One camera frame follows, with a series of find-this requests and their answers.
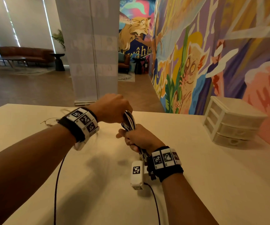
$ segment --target white table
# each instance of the white table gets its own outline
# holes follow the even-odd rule
[[[7,104],[0,107],[0,151],[62,117],[61,107]],[[270,224],[270,146],[256,138],[248,150],[213,144],[201,116],[134,112],[164,143],[177,149],[184,175],[222,224]],[[71,150],[58,184],[57,224],[157,225],[151,192],[130,186],[131,163],[138,155],[116,139],[119,124],[100,123],[101,130],[82,151]],[[49,225],[53,221],[54,186],[58,169],[5,224]],[[168,224],[163,190],[155,191],[161,224]]]

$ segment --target left hand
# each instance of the left hand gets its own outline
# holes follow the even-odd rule
[[[129,101],[120,94],[106,94],[88,108],[97,116],[99,122],[106,123],[122,123],[125,111],[133,112]]]

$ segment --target rug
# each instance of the rug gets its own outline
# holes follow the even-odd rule
[[[128,74],[125,74],[119,72],[118,81],[135,82],[135,73],[129,72]]]
[[[27,75],[27,76],[38,76],[45,73],[49,73],[54,71],[55,67],[23,67],[23,66],[15,66],[15,70],[13,70],[10,66],[0,66],[0,75]]]

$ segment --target brown leather sofa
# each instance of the brown leather sofa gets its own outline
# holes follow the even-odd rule
[[[55,58],[50,53],[54,53],[54,51],[41,48],[0,46],[0,55],[2,57],[20,56],[26,58],[26,62],[46,64],[54,62]]]
[[[124,62],[118,62],[118,69],[120,71],[125,71],[126,73],[128,73],[130,70],[130,55],[125,54],[124,57]]]

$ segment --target wristband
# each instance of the wristband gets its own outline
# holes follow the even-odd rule
[[[160,182],[172,174],[184,172],[177,152],[168,146],[158,148],[152,153],[152,157],[154,173],[160,179]]]
[[[85,144],[99,130],[96,115],[86,107],[80,107],[62,117],[59,124],[66,127],[76,139],[76,149]]]

